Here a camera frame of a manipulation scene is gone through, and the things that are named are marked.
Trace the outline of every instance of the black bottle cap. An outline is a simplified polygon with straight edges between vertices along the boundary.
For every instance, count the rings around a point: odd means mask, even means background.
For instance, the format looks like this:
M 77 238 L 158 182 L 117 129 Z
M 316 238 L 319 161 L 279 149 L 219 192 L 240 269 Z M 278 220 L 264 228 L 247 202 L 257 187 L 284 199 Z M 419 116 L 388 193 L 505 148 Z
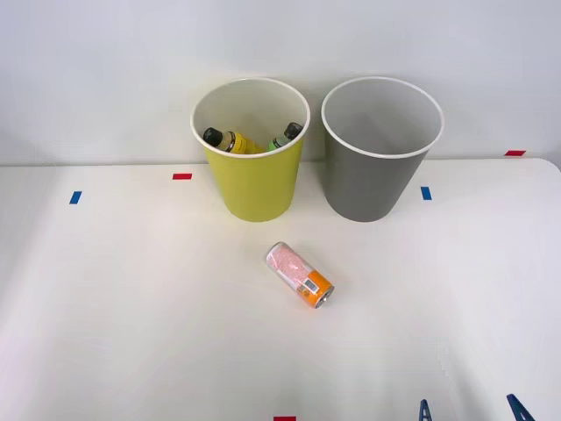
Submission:
M 202 140 L 207 142 L 209 145 L 213 147 L 217 147 L 222 142 L 223 138 L 222 132 L 218 131 L 214 127 L 209 127 L 207 130 L 204 131 L 202 135 Z
M 290 123 L 287 127 L 287 130 L 284 131 L 284 135 L 289 140 L 294 140 L 298 137 L 300 132 L 302 131 L 303 127 L 294 121 Z

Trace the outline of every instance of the gray bucket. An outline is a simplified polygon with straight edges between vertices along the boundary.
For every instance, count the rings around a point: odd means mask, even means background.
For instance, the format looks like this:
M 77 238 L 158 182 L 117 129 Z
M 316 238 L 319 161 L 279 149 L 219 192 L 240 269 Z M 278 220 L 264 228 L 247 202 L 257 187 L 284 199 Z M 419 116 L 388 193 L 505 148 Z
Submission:
M 335 212 L 359 222 L 392 210 L 444 129 L 432 96 L 389 77 L 336 86 L 323 100 L 322 120 L 325 196 Z

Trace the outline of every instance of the blue tape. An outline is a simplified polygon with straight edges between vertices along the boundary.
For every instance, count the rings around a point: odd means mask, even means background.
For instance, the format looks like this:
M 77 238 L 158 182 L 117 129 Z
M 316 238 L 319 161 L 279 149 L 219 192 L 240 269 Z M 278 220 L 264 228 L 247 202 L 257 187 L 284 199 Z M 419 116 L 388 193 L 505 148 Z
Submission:
M 421 187 L 421 193 L 423 194 L 423 200 L 432 200 L 430 189 L 428 187 Z
M 81 191 L 75 191 L 70 198 L 70 204 L 78 204 L 80 201 L 80 196 L 82 195 Z

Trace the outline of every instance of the yellow bucket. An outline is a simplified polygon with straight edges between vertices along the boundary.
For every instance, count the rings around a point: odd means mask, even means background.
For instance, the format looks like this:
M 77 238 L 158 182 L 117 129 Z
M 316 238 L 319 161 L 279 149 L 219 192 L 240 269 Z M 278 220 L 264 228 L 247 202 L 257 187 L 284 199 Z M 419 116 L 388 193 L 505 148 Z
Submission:
M 292 121 L 303 126 L 302 132 L 272 152 L 226 153 L 202 140 L 204 131 L 215 127 L 221 132 L 239 132 L 266 149 Z M 238 218 L 251 222 L 277 218 L 290 206 L 308 127 L 306 98 L 286 83 L 266 78 L 226 83 L 201 99 L 191 114 L 191 129 L 204 146 L 226 206 Z

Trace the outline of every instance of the blue clip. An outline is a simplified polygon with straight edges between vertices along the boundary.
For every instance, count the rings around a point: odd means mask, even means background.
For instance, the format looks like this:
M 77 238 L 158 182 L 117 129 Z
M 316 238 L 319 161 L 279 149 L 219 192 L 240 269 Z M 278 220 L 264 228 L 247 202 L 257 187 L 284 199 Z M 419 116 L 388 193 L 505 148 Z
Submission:
M 72 197 L 70 198 L 70 204 L 78 204 L 81 195 L 82 195 L 81 191 L 75 191 Z
M 524 408 L 524 405 L 514 395 L 507 395 L 508 403 L 510 403 L 510 409 L 515 414 L 516 421 L 536 421 Z
M 419 408 L 419 421 L 432 421 L 430 416 L 429 403 L 426 399 L 421 401 L 421 408 Z
M 430 189 L 428 187 L 421 187 L 421 194 L 423 194 L 423 200 L 432 200 Z

